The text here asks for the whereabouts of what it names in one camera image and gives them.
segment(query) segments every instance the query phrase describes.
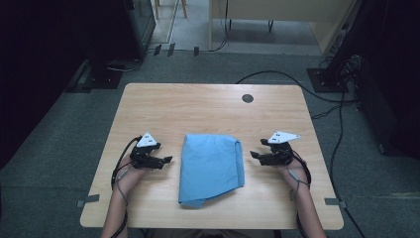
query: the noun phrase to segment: human hand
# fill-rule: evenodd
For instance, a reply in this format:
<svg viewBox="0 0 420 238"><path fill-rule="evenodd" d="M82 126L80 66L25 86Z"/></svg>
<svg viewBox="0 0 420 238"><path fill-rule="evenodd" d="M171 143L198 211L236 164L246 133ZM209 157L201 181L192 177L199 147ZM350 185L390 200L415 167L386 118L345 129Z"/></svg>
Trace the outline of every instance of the human hand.
<svg viewBox="0 0 420 238"><path fill-rule="evenodd" d="M123 160L121 160L118 167L119 171L115 176L115 182L113 184L113 190L120 189L120 192L123 193L125 197L128 196L130 191L136 186L146 172L151 170L148 168L136 169L132 167L130 161L130 155L126 155Z"/></svg>
<svg viewBox="0 0 420 238"><path fill-rule="evenodd" d="M297 181L293 175L290 174L289 171L292 171L300 181L302 181L303 183L308 183L308 177L306 176L305 171L303 170L302 165L297 161L297 159L293 159L293 161L285 167L274 167L276 170L278 170L284 180L287 182L287 184L293 189L293 190L297 190L299 187L299 181Z"/></svg>

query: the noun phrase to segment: chair leg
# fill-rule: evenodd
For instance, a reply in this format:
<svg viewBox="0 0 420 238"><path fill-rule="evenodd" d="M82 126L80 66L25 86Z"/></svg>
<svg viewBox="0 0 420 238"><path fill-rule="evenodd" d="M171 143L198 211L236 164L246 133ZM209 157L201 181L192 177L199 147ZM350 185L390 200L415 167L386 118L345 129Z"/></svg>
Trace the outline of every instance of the chair leg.
<svg viewBox="0 0 420 238"><path fill-rule="evenodd" d="M186 5L186 0L181 0L182 1L182 9L183 9L183 11L184 11L184 17L185 18L188 18L187 16L186 16L186 8L185 8L185 5Z"/></svg>
<svg viewBox="0 0 420 238"><path fill-rule="evenodd" d="M160 2L158 0L155 0L155 17L158 19L158 5L160 5Z"/></svg>

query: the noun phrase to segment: blue towel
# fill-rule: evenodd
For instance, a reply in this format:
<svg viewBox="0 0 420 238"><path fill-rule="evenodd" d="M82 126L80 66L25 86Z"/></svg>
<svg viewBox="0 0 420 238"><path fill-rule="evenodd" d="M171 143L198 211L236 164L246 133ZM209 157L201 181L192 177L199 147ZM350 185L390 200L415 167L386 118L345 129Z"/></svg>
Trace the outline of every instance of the blue towel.
<svg viewBox="0 0 420 238"><path fill-rule="evenodd" d="M231 136L187 134L181 156L181 205L201 207L245 184L242 145Z"/></svg>

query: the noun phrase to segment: forearm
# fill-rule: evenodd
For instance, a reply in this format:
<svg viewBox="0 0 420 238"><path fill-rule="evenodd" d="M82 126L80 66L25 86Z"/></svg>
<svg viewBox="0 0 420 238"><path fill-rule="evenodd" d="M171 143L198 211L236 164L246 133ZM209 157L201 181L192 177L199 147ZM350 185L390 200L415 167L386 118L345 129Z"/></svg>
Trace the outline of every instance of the forearm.
<svg viewBox="0 0 420 238"><path fill-rule="evenodd" d="M104 228L101 237L111 237L121 226L126 214L126 201L120 191L116 188L112 192L111 201L109 202L108 213L105 219ZM128 237L127 226L118 237Z"/></svg>
<svg viewBox="0 0 420 238"><path fill-rule="evenodd" d="M297 191L296 203L300 223L308 237L327 237L307 186L302 186Z"/></svg>

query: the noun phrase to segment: gray carpet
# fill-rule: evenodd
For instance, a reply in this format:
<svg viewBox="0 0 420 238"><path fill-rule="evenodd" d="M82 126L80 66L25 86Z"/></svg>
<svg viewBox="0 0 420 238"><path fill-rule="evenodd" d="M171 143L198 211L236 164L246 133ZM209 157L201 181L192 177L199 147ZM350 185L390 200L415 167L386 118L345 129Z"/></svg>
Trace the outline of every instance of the gray carpet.
<svg viewBox="0 0 420 238"><path fill-rule="evenodd" d="M166 52L148 55L125 72L116 90L63 93L24 145L1 171L3 215L0 237L98 237L100 229L79 223L78 199L87 195L124 86L130 82L235 83L261 70L280 70L312 90L307 67L322 57ZM243 83L293 84L275 73ZM304 92L309 111L318 114L335 104ZM340 94L322 94L340 99ZM343 108L344 137L334 163L334 180L351 214L367 237L418 237L420 234L420 162L385 157L369 123L356 105ZM339 139L338 111L313 121L327 166ZM347 214L345 226L330 237L360 237ZM131 230L132 237L141 237ZM283 237L298 237L285 231Z"/></svg>

